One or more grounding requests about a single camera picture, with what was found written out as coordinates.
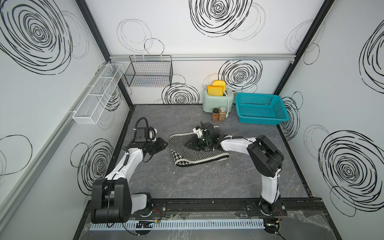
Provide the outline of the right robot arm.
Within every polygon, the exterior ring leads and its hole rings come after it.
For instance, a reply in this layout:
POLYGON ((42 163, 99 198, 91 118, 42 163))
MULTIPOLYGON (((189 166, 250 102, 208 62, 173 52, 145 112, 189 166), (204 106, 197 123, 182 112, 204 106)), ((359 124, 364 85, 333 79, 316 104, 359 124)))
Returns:
POLYGON ((193 129, 186 147, 195 151, 222 150, 250 156, 255 168, 262 175, 262 193, 259 209, 271 216, 278 211, 280 201, 280 173, 284 156, 265 135, 256 138, 219 134, 211 123, 201 123, 193 129))

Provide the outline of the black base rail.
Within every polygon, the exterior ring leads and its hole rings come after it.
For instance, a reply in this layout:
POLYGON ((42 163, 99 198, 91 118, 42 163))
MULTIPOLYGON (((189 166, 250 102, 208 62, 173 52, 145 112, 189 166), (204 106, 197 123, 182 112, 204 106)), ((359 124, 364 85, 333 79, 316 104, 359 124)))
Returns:
MULTIPOLYGON (((261 200, 248 199, 152 199, 147 209, 134 212, 132 218, 169 218, 178 213, 233 212, 246 217, 268 216, 262 213, 261 200)), ((281 198, 270 217, 287 216, 293 211, 321 211, 325 204, 320 198, 281 198)))

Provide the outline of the front yellow toast slice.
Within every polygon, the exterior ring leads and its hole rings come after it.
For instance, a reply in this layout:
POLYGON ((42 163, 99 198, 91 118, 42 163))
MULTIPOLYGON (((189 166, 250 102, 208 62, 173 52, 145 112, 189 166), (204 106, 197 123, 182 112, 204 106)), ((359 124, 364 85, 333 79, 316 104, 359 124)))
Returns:
POLYGON ((207 94, 209 96, 222 97, 224 94, 225 88, 223 86, 207 86, 207 94))

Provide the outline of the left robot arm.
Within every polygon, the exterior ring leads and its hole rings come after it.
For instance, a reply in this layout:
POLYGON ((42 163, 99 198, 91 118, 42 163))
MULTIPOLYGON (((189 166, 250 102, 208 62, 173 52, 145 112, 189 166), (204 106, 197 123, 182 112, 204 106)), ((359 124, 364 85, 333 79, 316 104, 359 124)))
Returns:
POLYGON ((151 210, 149 193, 132 194, 130 179, 144 157, 164 150, 168 143, 157 137, 153 127, 137 127, 134 138, 123 147, 124 155, 106 177, 92 186, 91 221, 93 224, 125 223, 132 214, 147 214, 151 210))

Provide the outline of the yellow toast slice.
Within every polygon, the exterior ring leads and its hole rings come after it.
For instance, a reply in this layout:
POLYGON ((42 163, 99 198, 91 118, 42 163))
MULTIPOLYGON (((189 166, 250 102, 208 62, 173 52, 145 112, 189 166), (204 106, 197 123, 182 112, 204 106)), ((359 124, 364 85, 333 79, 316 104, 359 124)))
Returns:
POLYGON ((207 94, 209 96, 222 97, 224 94, 225 88, 223 86, 207 86, 207 94))
POLYGON ((225 82, 225 81, 222 81, 222 80, 216 80, 216 81, 214 81, 214 82, 212 83, 212 86, 216 86, 216 87, 221 86, 221 87, 223 87, 223 90, 224 90, 224 91, 225 91, 226 88, 227 88, 227 84, 226 84, 226 82, 225 82))

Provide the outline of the dark lid spice jar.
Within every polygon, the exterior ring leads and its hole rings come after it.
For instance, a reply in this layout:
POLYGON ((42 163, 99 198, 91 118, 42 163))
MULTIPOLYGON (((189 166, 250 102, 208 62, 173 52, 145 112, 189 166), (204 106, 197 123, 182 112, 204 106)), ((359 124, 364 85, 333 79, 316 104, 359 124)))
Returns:
POLYGON ((212 120, 214 122, 219 120, 220 110, 218 108, 214 108, 212 112, 212 120))

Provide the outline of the silver lid spice jar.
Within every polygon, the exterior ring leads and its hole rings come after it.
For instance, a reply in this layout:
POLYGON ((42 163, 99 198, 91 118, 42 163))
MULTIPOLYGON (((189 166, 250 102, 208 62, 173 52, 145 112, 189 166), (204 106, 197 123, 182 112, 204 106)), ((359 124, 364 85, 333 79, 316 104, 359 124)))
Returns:
POLYGON ((226 107, 219 108, 219 118, 218 121, 224 121, 227 118, 226 107))

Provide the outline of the mint green toaster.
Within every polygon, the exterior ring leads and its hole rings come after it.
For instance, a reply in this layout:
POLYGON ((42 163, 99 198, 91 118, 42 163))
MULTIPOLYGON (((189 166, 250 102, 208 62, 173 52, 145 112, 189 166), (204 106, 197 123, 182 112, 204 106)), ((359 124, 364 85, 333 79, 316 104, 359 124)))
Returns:
POLYGON ((230 113, 234 103, 234 93, 231 90, 227 90, 226 93, 222 97, 209 96, 207 89, 205 89, 203 94, 203 111, 212 113, 214 108, 226 107, 230 113))

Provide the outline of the teal plastic basket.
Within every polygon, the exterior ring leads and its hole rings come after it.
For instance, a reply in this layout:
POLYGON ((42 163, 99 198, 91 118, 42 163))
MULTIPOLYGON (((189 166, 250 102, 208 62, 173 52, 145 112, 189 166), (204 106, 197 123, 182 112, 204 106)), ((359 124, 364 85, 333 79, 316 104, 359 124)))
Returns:
POLYGON ((238 93, 235 102, 240 123, 276 126, 290 119, 278 95, 238 93))

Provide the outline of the rear yellow toast slice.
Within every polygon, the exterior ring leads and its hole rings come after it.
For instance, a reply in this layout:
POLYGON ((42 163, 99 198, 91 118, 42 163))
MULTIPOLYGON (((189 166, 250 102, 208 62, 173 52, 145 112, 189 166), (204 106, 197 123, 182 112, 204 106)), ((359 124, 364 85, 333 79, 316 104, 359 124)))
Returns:
POLYGON ((225 81, 222 81, 222 80, 216 80, 216 81, 214 81, 214 82, 212 83, 212 86, 216 86, 216 87, 221 86, 221 87, 223 87, 223 90, 224 90, 224 91, 225 91, 226 88, 227 88, 227 84, 226 84, 226 82, 225 82, 225 81))

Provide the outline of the black white knitted scarf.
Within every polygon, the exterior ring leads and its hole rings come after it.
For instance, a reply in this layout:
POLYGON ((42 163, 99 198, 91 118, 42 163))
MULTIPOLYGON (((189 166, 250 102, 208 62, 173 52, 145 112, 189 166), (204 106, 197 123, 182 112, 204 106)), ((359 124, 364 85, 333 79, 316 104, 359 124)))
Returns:
POLYGON ((176 167, 191 167, 210 162, 223 161, 230 154, 217 148, 205 147, 203 149, 191 146, 194 133, 175 134, 170 137, 169 146, 176 167))

